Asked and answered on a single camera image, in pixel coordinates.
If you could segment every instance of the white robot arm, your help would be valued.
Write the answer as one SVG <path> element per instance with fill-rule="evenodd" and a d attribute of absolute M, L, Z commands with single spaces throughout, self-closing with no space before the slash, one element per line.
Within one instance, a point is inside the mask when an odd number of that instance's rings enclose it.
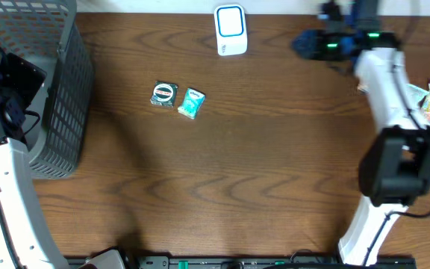
<path fill-rule="evenodd" d="M 408 95 L 408 77 L 402 52 L 393 48 L 363 51 L 359 56 L 355 74 L 360 82 L 367 86 L 378 133 L 393 126 L 404 130 L 428 128 L 417 104 Z M 399 218 L 398 213 L 407 210 L 405 202 L 374 206 L 369 197 L 362 196 L 348 231 L 338 243 L 343 263 L 374 265 L 382 243 Z"/>
<path fill-rule="evenodd" d="M 29 81 L 43 81 L 46 75 L 21 58 L 11 64 L 16 64 L 17 68 L 30 67 L 28 69 L 33 72 L 18 74 L 27 76 Z M 13 74 L 0 73 L 0 84 L 15 85 L 15 89 L 26 91 L 20 95 L 18 90 L 10 89 L 9 93 L 7 88 L 0 90 L 0 269 L 70 269 L 52 239 L 34 191 L 25 133 L 21 128 L 27 113 L 25 109 L 39 87 L 24 84 L 26 80 L 22 84 L 4 81 L 12 77 Z M 98 269 L 125 268 L 117 251 L 102 253 L 87 264 L 96 265 Z"/>

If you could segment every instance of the mesh basket wall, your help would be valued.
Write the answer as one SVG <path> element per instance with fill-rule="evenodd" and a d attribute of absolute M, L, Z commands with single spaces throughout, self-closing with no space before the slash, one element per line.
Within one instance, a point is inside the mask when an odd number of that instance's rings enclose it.
<path fill-rule="evenodd" d="M 44 136 L 38 138 L 44 143 L 31 149 L 38 152 L 30 163 L 38 179 L 68 176 L 81 151 L 93 67 L 74 24 L 75 12 L 75 0 L 0 0 L 0 46 L 6 53 L 31 62 L 54 59 L 55 71 L 46 78 L 52 81 L 49 107 L 41 115 Z"/>

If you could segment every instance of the gray plastic basket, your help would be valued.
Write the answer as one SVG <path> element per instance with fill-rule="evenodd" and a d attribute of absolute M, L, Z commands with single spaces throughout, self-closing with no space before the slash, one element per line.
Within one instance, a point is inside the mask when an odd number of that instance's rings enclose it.
<path fill-rule="evenodd" d="M 75 13 L 75 0 L 0 0 L 0 46 L 47 72 L 28 108 L 42 117 L 26 137 L 35 179 L 66 177 L 78 164 L 93 66 Z M 28 117 L 23 130 L 35 120 Z"/>

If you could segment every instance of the blue package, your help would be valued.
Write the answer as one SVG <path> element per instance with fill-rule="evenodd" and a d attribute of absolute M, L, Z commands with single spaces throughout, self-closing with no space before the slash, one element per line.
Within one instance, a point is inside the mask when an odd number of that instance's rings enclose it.
<path fill-rule="evenodd" d="M 205 94 L 188 88 L 185 93 L 184 102 L 178 107 L 178 112 L 193 120 L 197 116 L 197 112 L 199 112 L 200 106 L 204 101 Z"/>

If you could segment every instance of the wooden table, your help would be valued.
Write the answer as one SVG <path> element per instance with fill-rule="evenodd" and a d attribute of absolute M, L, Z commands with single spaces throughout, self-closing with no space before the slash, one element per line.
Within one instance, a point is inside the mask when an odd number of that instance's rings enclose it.
<path fill-rule="evenodd" d="M 384 20 L 399 33 L 406 19 Z M 249 50 L 216 53 L 211 15 L 79 14 L 96 81 L 81 165 L 34 181 L 64 255 L 115 244 L 175 256 L 333 252 L 358 204 L 376 136 L 357 81 L 290 50 L 312 16 L 247 16 Z M 430 78 L 430 18 L 405 48 Z M 196 120 L 150 104 L 157 81 L 207 94 Z M 430 209 L 430 194 L 411 209 Z M 430 268 L 430 219 L 402 217 L 383 254 Z"/>

